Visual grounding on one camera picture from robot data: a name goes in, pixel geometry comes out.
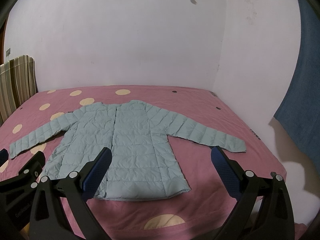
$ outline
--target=bed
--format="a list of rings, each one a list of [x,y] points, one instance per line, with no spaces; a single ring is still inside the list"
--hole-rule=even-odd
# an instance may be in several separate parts
[[[254,131],[214,93],[195,88],[121,85],[40,92],[23,103],[0,127],[0,147],[9,149],[10,143],[83,105],[93,102],[120,104],[132,99],[181,113],[243,139],[247,152],[225,151],[230,159],[260,177],[271,178],[272,171],[286,177],[282,164]],[[62,138],[63,134],[58,134],[7,161],[0,168],[0,181],[16,176],[38,150],[48,159]],[[192,239],[220,227],[233,209],[236,200],[228,195],[212,165],[210,148],[174,137],[169,137],[169,143],[191,191],[156,201],[88,200],[92,213],[112,239]],[[65,200],[63,205],[74,232],[83,236]]]

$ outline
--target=striped curtain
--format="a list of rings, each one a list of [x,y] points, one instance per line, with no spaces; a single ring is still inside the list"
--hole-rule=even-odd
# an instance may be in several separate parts
[[[0,126],[36,92],[33,58],[22,55],[0,65]]]

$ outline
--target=blue towel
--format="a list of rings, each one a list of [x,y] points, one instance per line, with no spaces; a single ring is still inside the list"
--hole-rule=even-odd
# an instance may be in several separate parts
[[[301,44],[289,89],[274,117],[320,174],[320,20],[307,0],[298,0]]]

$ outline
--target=wooden door frame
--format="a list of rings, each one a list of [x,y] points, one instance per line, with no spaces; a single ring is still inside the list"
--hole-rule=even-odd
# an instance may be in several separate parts
[[[0,28],[0,65],[4,63],[4,33],[7,26],[8,18],[4,21]]]

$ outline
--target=quilted stitching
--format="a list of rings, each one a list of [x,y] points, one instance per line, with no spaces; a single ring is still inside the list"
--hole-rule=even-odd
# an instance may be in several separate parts
[[[80,171],[103,147],[113,160],[96,197],[112,200],[162,199],[190,190],[167,135],[207,146],[244,152],[244,141],[206,127],[182,114],[138,100],[125,104],[94,103],[44,124],[10,145],[10,158],[66,131],[42,175],[51,179]]]

